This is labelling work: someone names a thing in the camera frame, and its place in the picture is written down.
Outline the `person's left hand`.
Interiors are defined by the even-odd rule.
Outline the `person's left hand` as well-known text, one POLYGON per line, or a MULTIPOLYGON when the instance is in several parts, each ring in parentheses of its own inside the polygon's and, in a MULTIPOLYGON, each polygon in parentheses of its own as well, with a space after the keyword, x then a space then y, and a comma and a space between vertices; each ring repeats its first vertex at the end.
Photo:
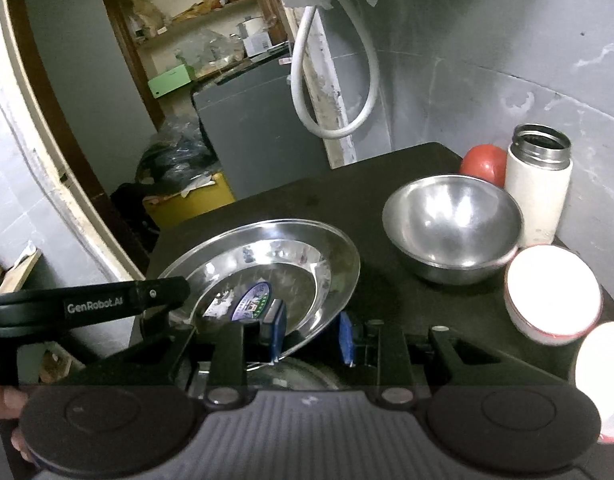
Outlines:
MULTIPOLYGON (((28 401, 28 394, 11 386, 0 386, 0 419, 17 420, 28 401)), ((12 430, 11 445, 23 460, 32 462, 26 442, 19 428, 12 430)))

